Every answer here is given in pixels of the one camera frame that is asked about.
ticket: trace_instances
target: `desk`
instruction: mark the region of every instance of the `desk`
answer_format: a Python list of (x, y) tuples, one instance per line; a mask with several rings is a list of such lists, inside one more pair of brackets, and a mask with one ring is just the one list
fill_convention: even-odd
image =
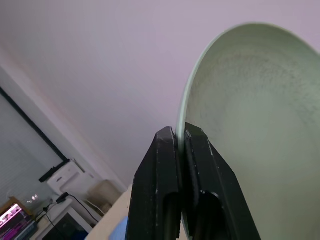
[[(108, 213), (90, 232), (86, 240), (106, 240), (124, 217), (128, 216), (132, 186), (118, 199)], [(183, 224), (180, 225), (180, 240), (187, 240)]]

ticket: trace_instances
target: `wooden surface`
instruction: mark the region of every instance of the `wooden surface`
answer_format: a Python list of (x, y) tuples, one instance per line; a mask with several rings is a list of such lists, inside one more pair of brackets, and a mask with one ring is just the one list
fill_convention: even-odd
[[(106, 240), (113, 232), (119, 222), (129, 214), (132, 186), (118, 199), (110, 211), (90, 232), (87, 240)], [(181, 223), (180, 240), (187, 240), (186, 233)]]

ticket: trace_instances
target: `screen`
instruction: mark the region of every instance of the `screen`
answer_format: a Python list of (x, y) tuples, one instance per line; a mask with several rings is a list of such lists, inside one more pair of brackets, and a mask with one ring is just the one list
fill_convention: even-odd
[(31, 222), (31, 217), (18, 204), (14, 203), (0, 216), (0, 240), (13, 239)]

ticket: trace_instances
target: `white wall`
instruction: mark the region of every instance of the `white wall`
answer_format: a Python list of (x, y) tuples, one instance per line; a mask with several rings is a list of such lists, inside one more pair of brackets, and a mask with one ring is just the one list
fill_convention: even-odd
[(318, 2), (2, 0), (0, 41), (65, 139), (128, 186), (156, 131), (175, 126), (188, 75), (214, 37), (269, 22), (320, 50)]

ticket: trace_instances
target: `blue object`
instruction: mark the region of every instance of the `blue object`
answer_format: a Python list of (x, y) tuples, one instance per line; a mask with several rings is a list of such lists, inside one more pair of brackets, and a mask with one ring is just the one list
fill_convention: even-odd
[(128, 217), (126, 216), (113, 230), (109, 236), (109, 240), (125, 240)]

